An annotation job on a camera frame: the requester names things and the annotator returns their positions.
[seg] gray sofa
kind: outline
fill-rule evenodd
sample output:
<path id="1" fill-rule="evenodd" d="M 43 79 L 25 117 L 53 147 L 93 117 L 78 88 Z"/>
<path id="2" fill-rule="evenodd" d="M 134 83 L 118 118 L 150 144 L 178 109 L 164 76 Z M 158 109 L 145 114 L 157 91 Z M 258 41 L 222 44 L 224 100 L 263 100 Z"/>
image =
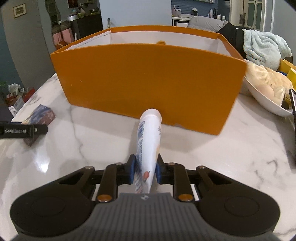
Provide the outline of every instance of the gray sofa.
<path id="1" fill-rule="evenodd" d="M 210 32 L 217 32 L 221 28 L 223 28 L 227 23 L 228 21 L 217 20 L 215 18 L 195 16 L 191 18 L 187 27 L 206 30 Z"/>

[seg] small box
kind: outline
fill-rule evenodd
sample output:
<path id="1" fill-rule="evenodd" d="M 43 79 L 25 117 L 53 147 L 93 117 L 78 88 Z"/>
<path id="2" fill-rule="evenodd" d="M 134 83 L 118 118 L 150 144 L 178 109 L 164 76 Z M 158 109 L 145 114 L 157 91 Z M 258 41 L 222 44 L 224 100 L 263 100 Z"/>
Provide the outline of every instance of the small box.
<path id="1" fill-rule="evenodd" d="M 46 124 L 48 126 L 55 117 L 56 116 L 51 108 L 40 104 L 23 124 Z M 31 146 L 37 138 L 38 136 L 35 136 L 34 138 L 24 138 L 24 142 L 28 146 Z"/>

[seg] white marble surface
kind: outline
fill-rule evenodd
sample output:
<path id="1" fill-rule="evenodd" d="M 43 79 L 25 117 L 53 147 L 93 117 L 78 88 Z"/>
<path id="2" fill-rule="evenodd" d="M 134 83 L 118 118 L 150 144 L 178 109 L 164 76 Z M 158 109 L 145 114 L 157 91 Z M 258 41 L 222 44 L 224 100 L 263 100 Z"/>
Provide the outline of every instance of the white marble surface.
<path id="1" fill-rule="evenodd" d="M 16 235 L 9 208 L 19 195 L 83 166 L 103 169 L 126 162 L 136 152 L 137 119 L 71 106 L 56 75 L 14 121 L 27 118 L 39 104 L 57 116 L 46 136 L 31 148 L 22 140 L 0 141 L 0 236 L 5 240 Z M 178 162 L 187 169 L 205 165 L 269 194 L 281 209 L 275 234 L 281 240 L 296 234 L 294 130 L 253 98 L 238 96 L 219 136 L 163 125 L 160 153 L 165 162 Z M 158 190 L 167 191 L 169 186 Z"/>

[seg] black cabinet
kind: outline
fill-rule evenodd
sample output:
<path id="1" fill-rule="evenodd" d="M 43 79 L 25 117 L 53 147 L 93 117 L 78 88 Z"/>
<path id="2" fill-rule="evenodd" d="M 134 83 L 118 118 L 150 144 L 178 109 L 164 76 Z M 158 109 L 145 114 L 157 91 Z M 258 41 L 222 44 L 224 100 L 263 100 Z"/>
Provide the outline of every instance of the black cabinet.
<path id="1" fill-rule="evenodd" d="M 86 16 L 71 21 L 73 34 L 77 33 L 77 39 L 103 30 L 102 17 L 100 14 Z"/>

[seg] pink bag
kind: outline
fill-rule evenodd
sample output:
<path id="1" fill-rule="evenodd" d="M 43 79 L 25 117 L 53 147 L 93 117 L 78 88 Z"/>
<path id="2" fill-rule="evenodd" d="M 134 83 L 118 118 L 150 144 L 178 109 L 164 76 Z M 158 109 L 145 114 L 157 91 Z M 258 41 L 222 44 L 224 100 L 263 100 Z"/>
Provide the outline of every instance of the pink bag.
<path id="1" fill-rule="evenodd" d="M 61 33 L 56 33 L 53 35 L 54 37 L 54 44 L 57 45 L 59 42 L 63 41 Z"/>
<path id="2" fill-rule="evenodd" d="M 68 28 L 62 31 L 63 39 L 67 44 L 74 42 L 72 29 Z"/>

